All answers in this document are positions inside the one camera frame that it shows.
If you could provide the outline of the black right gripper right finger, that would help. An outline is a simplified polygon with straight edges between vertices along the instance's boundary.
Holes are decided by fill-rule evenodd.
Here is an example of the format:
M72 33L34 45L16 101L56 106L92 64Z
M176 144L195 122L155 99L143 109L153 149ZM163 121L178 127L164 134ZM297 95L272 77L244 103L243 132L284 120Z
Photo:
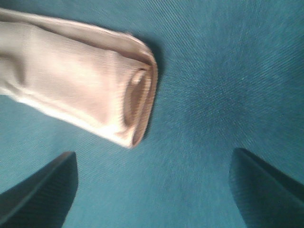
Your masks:
M248 228L304 226L303 184L249 150L233 150L229 186Z

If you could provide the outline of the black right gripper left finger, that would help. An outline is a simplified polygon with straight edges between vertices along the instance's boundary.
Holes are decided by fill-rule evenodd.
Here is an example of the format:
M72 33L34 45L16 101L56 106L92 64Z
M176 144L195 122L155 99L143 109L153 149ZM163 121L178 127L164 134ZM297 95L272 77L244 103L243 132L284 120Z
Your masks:
M60 228L78 188L75 152L64 152L0 195L2 228Z

